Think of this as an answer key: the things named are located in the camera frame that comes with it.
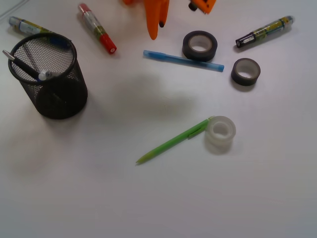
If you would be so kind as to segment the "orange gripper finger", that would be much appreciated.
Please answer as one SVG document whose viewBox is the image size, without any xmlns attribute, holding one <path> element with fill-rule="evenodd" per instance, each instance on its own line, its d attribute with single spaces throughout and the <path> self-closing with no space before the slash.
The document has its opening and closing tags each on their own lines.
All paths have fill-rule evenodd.
<svg viewBox="0 0 317 238">
<path fill-rule="evenodd" d="M 160 1 L 144 0 L 144 7 L 149 36 L 152 40 L 155 40 L 158 35 Z"/>
<path fill-rule="evenodd" d="M 159 8 L 159 26 L 164 27 L 167 20 L 169 0 L 162 0 Z"/>
</svg>

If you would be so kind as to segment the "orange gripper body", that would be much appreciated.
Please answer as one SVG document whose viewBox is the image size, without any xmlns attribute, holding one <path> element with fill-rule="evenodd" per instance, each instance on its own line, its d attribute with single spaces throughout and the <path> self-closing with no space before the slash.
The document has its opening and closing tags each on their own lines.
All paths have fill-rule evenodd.
<svg viewBox="0 0 317 238">
<path fill-rule="evenodd" d="M 192 11 L 199 9 L 203 14 L 209 14 L 212 11 L 215 3 L 216 0 L 190 0 L 188 7 Z"/>
</svg>

